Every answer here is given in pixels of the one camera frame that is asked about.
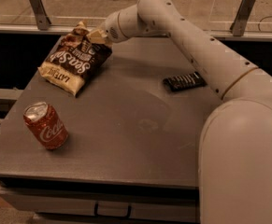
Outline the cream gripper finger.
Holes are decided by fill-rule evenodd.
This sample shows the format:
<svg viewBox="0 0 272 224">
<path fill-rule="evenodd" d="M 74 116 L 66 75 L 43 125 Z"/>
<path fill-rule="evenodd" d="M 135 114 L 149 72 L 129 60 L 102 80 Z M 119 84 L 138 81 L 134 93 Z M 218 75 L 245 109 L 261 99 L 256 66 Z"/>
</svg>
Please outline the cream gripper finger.
<svg viewBox="0 0 272 224">
<path fill-rule="evenodd" d="M 95 29 L 92 29 L 87 34 L 87 38 L 89 39 L 89 41 L 91 43 L 94 43 L 94 44 L 103 44 L 103 39 L 101 38 L 100 30 L 102 30 L 102 29 L 95 28 Z"/>
</svg>

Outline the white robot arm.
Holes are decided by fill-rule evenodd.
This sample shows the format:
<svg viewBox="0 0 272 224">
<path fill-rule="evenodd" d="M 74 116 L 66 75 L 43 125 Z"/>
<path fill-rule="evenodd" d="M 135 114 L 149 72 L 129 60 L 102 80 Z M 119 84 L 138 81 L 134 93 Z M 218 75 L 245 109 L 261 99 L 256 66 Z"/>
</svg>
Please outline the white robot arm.
<svg viewBox="0 0 272 224">
<path fill-rule="evenodd" d="M 171 0 L 137 0 L 88 35 L 99 44 L 167 35 L 222 105 L 200 135 L 201 224 L 272 224 L 272 77 L 183 18 Z"/>
</svg>

